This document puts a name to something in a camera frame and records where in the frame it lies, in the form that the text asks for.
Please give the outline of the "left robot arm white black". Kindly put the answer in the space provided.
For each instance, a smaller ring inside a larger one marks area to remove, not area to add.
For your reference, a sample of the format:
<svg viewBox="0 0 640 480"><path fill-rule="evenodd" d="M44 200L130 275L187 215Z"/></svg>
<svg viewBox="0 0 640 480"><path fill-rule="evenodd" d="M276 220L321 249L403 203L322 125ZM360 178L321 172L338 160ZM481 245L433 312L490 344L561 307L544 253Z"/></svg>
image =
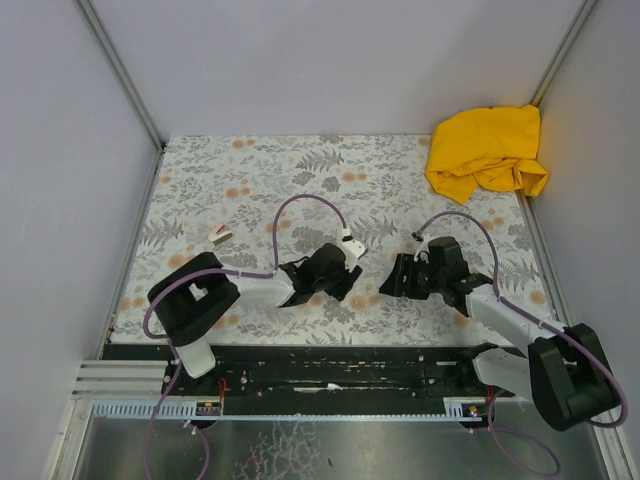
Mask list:
<svg viewBox="0 0 640 480"><path fill-rule="evenodd" d="M155 315L187 374L198 379L217 364L206 335L237 301L288 308L321 292L342 301L362 274L358 261L365 252L348 236L273 273L235 271L214 253L201 253L151 288L143 325Z"/></svg>

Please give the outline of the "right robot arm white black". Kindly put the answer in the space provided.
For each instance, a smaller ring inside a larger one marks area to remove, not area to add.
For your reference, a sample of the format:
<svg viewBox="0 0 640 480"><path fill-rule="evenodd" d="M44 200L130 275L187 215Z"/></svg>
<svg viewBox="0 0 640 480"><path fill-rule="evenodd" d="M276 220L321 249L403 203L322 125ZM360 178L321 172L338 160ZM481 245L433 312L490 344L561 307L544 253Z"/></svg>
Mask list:
<svg viewBox="0 0 640 480"><path fill-rule="evenodd" d="M492 344L471 349L477 379L532 402L558 431L623 407L596 332L585 324L567 327L528 318L508 305L494 280L471 272L458 242L441 237L417 254L399 254L381 285L382 295L426 300L432 294L465 317L496 331L516 348Z"/></svg>

